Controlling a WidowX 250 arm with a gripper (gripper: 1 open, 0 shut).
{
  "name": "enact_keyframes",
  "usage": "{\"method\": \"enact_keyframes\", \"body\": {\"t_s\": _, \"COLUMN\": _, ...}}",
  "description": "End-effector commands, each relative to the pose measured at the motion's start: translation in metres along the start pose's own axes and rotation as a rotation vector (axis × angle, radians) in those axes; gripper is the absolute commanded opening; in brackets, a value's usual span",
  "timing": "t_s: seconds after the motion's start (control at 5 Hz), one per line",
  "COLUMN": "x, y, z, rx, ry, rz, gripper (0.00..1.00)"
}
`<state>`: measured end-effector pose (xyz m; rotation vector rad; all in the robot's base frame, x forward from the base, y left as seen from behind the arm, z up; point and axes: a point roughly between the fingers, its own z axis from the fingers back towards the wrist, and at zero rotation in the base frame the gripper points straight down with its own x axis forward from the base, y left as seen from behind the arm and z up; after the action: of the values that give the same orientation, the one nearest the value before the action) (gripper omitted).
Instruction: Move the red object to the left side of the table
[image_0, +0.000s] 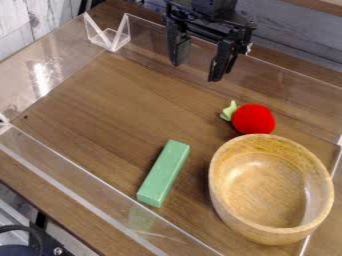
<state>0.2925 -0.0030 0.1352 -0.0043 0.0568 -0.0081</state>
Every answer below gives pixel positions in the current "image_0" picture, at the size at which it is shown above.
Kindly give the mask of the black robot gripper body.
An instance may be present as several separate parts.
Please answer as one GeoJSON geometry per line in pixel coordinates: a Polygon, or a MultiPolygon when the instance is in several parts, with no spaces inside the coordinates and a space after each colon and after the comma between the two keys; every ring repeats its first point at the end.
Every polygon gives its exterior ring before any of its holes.
{"type": "Polygon", "coordinates": [[[208,41],[234,41],[241,54],[249,54],[254,20],[236,11],[238,0],[164,0],[166,17],[184,24],[192,34],[208,41]]]}

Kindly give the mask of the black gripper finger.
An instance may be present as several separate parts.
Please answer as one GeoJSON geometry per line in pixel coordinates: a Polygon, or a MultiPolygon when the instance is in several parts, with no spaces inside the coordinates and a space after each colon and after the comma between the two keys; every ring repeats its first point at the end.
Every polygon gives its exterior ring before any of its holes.
{"type": "Polygon", "coordinates": [[[238,52],[235,49],[235,42],[223,39],[218,42],[216,55],[212,58],[210,65],[208,81],[218,82],[222,80],[226,73],[231,71],[231,68],[236,61],[238,52]]]}
{"type": "Polygon", "coordinates": [[[179,66],[188,58],[191,37],[184,26],[174,20],[167,21],[167,46],[170,61],[179,66]]]}

